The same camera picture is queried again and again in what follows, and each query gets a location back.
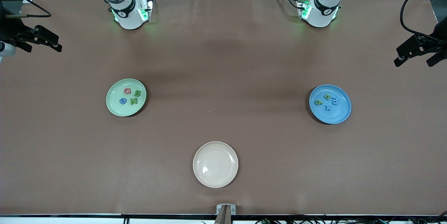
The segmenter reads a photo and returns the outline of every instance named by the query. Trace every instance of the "brown table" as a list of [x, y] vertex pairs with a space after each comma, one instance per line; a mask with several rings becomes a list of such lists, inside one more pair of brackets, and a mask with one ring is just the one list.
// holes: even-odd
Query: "brown table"
[[[29, 213], [439, 214], [447, 206], [447, 64], [396, 68], [404, 0], [342, 0], [329, 28], [286, 0], [157, 0], [153, 23], [121, 29], [102, 0], [36, 0], [27, 19], [60, 36], [1, 71], [0, 209]], [[26, 5], [24, 12], [35, 11]], [[427, 0], [405, 20], [430, 33]], [[106, 108], [110, 86], [144, 82], [134, 117]], [[309, 114], [335, 84], [353, 111], [340, 125]], [[224, 141], [235, 180], [200, 184], [195, 151]]]

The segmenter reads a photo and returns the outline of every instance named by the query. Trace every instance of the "blue plate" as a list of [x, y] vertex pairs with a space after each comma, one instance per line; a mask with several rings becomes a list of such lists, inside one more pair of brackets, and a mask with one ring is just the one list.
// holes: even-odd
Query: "blue plate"
[[331, 125], [340, 124], [351, 114], [348, 94], [334, 85], [316, 87], [310, 94], [309, 105], [315, 117]]

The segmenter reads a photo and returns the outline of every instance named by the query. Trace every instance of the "metal bracket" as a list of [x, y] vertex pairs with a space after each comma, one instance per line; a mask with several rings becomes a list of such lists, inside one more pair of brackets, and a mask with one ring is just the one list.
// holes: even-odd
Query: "metal bracket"
[[230, 207], [230, 213], [231, 215], [236, 215], [236, 205], [235, 204], [219, 204], [216, 205], [216, 214], [219, 214], [220, 209], [224, 206], [224, 205], [228, 205], [228, 207]]

